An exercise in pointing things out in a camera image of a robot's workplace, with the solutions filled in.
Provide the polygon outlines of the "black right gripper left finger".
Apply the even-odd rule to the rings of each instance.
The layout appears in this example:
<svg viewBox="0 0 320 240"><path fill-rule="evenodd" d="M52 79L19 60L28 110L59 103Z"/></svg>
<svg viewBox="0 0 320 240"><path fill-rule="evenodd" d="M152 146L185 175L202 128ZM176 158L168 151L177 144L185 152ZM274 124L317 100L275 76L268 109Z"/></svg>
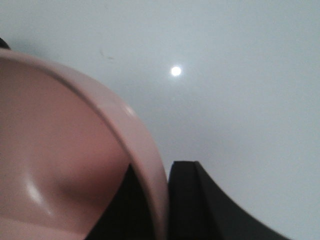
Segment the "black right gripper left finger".
<svg viewBox="0 0 320 240"><path fill-rule="evenodd" d="M85 239L156 239L154 206L132 164L128 165L119 189Z"/></svg>

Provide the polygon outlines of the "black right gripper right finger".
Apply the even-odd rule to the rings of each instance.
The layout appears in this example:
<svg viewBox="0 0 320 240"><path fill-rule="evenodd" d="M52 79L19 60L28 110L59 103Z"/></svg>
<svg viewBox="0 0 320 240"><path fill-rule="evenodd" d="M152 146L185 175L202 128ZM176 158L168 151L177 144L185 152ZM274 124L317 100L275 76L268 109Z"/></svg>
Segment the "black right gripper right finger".
<svg viewBox="0 0 320 240"><path fill-rule="evenodd" d="M175 161L169 180L170 240L284 240L237 205L198 161Z"/></svg>

